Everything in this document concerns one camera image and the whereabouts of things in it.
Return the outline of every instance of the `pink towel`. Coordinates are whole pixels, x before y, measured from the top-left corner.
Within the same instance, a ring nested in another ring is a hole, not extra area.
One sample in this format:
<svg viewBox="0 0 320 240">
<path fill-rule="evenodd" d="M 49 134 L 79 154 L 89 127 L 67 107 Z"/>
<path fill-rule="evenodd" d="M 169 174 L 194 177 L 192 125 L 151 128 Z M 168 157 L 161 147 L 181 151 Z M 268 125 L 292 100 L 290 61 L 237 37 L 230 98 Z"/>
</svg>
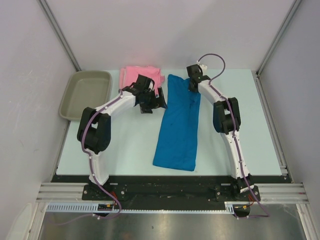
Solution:
<svg viewBox="0 0 320 240">
<path fill-rule="evenodd" d="M 127 66 L 126 68 L 121 68 L 119 75 L 119 88 L 123 89 L 124 87 L 135 83 L 139 74 L 151 78 L 154 81 L 154 93 L 158 96 L 158 88 L 160 88 L 162 83 L 165 81 L 165 76 L 161 75 L 160 68 L 153 66 Z"/>
</svg>

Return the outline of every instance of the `metal floor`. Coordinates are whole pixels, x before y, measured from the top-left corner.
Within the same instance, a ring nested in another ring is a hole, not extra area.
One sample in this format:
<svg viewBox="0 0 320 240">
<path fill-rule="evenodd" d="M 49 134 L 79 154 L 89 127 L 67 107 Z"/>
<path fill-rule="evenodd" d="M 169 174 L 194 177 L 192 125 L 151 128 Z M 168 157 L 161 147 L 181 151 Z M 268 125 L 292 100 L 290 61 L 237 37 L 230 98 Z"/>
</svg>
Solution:
<svg viewBox="0 0 320 240">
<path fill-rule="evenodd" d="M 305 240 L 295 204 L 266 205 L 271 217 L 236 220 L 230 214 L 122 214 L 91 216 L 57 226 L 79 213 L 45 214 L 39 240 Z M 254 205 L 251 213 L 262 213 Z"/>
</svg>

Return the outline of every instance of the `folded blue cloth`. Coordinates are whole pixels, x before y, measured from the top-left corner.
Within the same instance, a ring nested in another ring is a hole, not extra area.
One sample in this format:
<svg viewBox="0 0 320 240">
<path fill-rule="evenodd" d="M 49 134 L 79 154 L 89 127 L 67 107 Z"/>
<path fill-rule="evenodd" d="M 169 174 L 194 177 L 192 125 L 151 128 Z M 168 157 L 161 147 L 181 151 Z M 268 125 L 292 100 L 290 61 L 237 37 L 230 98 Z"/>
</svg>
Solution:
<svg viewBox="0 0 320 240">
<path fill-rule="evenodd" d="M 165 110 L 153 165 L 193 171 L 196 167 L 200 94 L 188 90 L 189 79 L 168 76 Z"/>
</svg>

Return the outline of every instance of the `purple cable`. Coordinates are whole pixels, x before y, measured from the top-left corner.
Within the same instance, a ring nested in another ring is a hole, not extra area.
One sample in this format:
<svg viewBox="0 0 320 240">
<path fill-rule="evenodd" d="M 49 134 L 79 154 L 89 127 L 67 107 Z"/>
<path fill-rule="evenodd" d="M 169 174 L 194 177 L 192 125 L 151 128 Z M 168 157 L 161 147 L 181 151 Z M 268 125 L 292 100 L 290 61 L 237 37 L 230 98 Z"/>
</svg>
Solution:
<svg viewBox="0 0 320 240">
<path fill-rule="evenodd" d="M 202 57 L 199 58 L 198 62 L 200 62 L 200 60 L 201 60 L 202 58 L 204 58 L 205 56 L 208 56 L 208 55 L 216 56 L 216 57 L 220 58 L 220 59 L 222 60 L 222 62 L 223 62 L 223 69 L 222 69 L 222 71 L 221 71 L 218 75 L 216 75 L 216 76 L 214 76 L 213 78 L 210 79 L 210 81 L 209 81 L 209 87 L 210 87 L 211 89 L 213 89 L 213 90 L 216 92 L 216 94 L 218 94 L 219 97 L 223 98 L 223 99 L 226 101 L 226 104 L 228 105 L 228 108 L 229 108 L 229 111 L 230 111 L 230 115 L 231 115 L 231 119 L 232 119 L 232 123 L 233 123 L 232 137 L 233 137 L 233 139 L 234 139 L 235 146 L 236 146 L 236 150 L 237 150 L 237 153 L 238 153 L 238 156 L 239 156 L 239 159 L 240 159 L 239 163 L 240 163 L 241 174 L 242 174 L 243 179 L 244 179 L 244 182 L 245 182 L 245 184 L 247 185 L 247 187 L 249 188 L 249 191 L 250 191 L 251 195 L 253 196 L 254 200 L 258 203 L 258 205 L 260 206 L 260 208 L 261 208 L 261 209 L 264 211 L 264 213 L 266 214 L 266 215 L 252 215 L 252 216 L 238 217 L 237 214 L 234 213 L 234 216 L 235 216 L 237 219 L 239 219 L 239 218 L 240 218 L 240 219 L 261 218 L 261 217 L 263 217 L 263 218 L 268 218 L 268 217 L 270 217 L 269 212 L 268 212 L 267 209 L 260 203 L 260 201 L 259 201 L 258 198 L 256 197 L 254 191 L 252 191 L 252 189 L 251 189 L 251 187 L 250 187 L 250 184 L 249 184 L 247 178 L 245 177 L 245 171 L 244 171 L 244 166 L 243 166 L 242 157 L 241 157 L 241 153 L 240 153 L 240 147 L 239 147 L 238 139 L 237 139 L 237 136 L 236 136 L 237 126 L 236 126 L 236 121 L 235 121 L 234 113 L 233 113 L 233 111 L 232 111 L 230 102 L 229 102 L 229 100 L 228 100 L 225 96 L 222 96 L 222 94 L 221 94 L 215 87 L 213 87 L 213 86 L 211 85 L 212 80 L 214 80 L 214 79 L 216 79 L 217 77 L 219 77 L 219 76 L 225 71 L 225 69 L 226 69 L 226 62 L 225 62 L 225 60 L 223 59 L 222 56 L 220 56 L 220 55 L 218 55 L 218 54 L 215 54 L 215 53 L 207 53 L 207 54 L 203 55 Z"/>
<path fill-rule="evenodd" d="M 90 165 L 90 172 L 91 172 L 91 175 L 93 177 L 93 180 L 95 181 L 95 183 L 97 184 L 97 186 L 105 193 L 107 194 L 109 197 L 111 197 L 119 206 L 119 211 L 115 214 L 115 215 L 112 215 L 112 216 L 100 216 L 100 215 L 96 215 L 94 213 L 90 213 L 90 214 L 84 214 L 84 215 L 81 215 L 81 216 L 78 216 L 70 221 L 67 221 L 67 222 L 63 222 L 63 223 L 54 223 L 52 221 L 50 221 L 52 224 L 56 225 L 56 226 L 63 226 L 63 225 L 66 225 L 66 224 L 69 224 L 69 223 L 72 223 L 78 219 L 81 219 L 81 218 L 84 218 L 84 217 L 89 217 L 89 216 L 98 216 L 98 219 L 101 218 L 101 219 L 114 219 L 116 218 L 122 211 L 122 206 L 121 206 L 121 203 L 118 201 L 118 199 L 116 197 L 114 197 L 112 194 L 110 194 L 107 190 L 105 190 L 101 184 L 98 182 L 97 178 L 96 178 L 96 175 L 94 173 L 94 167 L 93 167 L 93 163 L 92 163 L 92 154 L 87 151 L 85 149 L 85 139 L 86 139 L 86 136 L 87 136 L 87 133 L 88 133 L 88 129 L 89 127 L 91 126 L 91 123 L 93 122 L 93 120 L 95 119 L 95 117 L 101 113 L 102 111 L 104 111 L 106 108 L 110 107 L 112 104 L 115 104 L 117 101 L 119 101 L 121 99 L 121 96 L 123 95 L 123 92 L 121 89 L 119 89 L 119 93 L 120 93 L 120 96 L 117 97 L 115 100 L 113 100 L 112 102 L 108 103 L 106 106 L 102 107 L 100 110 L 96 111 L 93 116 L 90 118 L 90 120 L 88 121 L 87 125 L 85 126 L 85 129 L 83 131 L 83 136 L 82 136 L 82 140 L 81 140 L 81 148 L 82 148 L 82 151 L 86 154 L 89 155 L 89 165 Z"/>
</svg>

